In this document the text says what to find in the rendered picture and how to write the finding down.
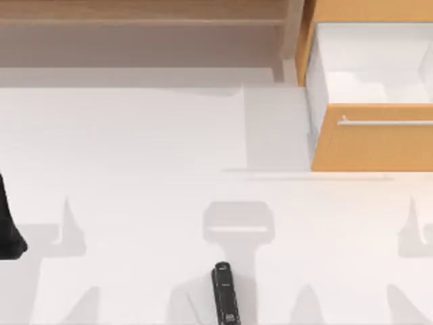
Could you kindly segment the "pulled-out drawer grey inside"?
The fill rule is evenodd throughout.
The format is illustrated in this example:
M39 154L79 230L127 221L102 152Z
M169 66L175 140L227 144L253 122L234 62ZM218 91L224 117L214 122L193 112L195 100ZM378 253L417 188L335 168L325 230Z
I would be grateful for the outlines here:
M305 87L313 156L330 103L433 103L433 22L318 24Z

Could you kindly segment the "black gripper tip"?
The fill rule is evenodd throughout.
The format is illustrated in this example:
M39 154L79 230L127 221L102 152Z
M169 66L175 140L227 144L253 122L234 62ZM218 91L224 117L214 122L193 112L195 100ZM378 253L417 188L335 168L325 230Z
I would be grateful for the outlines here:
M0 174L0 261L19 259L28 250L28 244L16 227Z

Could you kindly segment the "wooden open shelf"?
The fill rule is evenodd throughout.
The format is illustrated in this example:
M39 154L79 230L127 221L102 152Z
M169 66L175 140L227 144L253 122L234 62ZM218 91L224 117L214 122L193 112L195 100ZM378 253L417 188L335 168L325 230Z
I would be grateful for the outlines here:
M290 81L305 0L0 0L0 68Z

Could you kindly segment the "wooden cupboard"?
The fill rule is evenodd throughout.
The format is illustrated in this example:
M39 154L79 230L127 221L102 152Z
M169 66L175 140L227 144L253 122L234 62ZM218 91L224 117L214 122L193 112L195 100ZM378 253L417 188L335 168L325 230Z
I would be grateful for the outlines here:
M433 22L433 0L305 0L295 55L300 87L318 22Z

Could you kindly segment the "pale wooden drawer front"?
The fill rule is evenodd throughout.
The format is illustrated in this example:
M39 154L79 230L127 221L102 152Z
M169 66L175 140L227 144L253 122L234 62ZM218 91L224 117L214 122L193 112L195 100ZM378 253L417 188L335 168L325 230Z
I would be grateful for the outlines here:
M350 120L433 120L428 104L327 105L312 171L433 171L433 126L337 125Z

